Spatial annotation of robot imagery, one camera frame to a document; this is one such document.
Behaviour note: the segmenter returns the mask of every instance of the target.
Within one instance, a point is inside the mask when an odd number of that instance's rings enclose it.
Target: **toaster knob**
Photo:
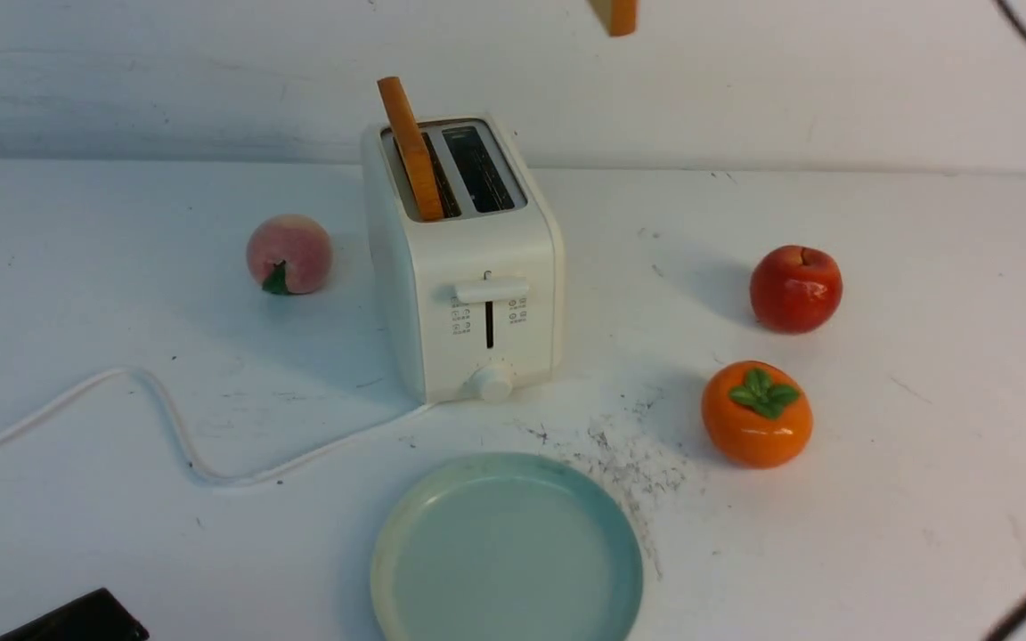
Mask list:
[[[504,365],[488,365],[477,369],[471,378],[473,390],[482,401],[505,401],[513,391],[509,370]]]

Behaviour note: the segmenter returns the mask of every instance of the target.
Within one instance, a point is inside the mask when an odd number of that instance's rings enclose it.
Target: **toaster button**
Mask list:
[[[453,295],[464,304],[517,299],[529,292],[529,281],[517,276],[504,279],[469,280],[453,285]]]
[[[513,391],[509,369],[503,365],[488,365],[477,369],[471,378],[474,393],[482,401],[505,401]]]

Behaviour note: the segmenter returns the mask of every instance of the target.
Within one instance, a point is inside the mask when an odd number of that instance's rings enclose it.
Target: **red apple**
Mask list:
[[[750,306],[775,332],[813,331],[841,303],[841,272],[830,254],[786,245],[766,254],[750,276]]]
[[[273,294],[307,294],[322,287],[333,252],[324,228],[306,215],[285,214],[255,228],[247,241],[247,271]]]

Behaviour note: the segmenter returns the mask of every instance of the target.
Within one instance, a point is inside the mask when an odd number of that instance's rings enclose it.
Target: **plastic plate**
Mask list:
[[[627,516],[581,472],[468,455],[395,507],[370,592],[387,641],[623,641],[643,560]]]

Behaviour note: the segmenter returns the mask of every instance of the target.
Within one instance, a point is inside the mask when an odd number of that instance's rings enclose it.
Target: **white toaster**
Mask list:
[[[564,243],[512,138],[488,114],[419,121],[443,219],[422,222],[390,125],[362,134],[379,305],[422,402],[501,401],[561,358]]]

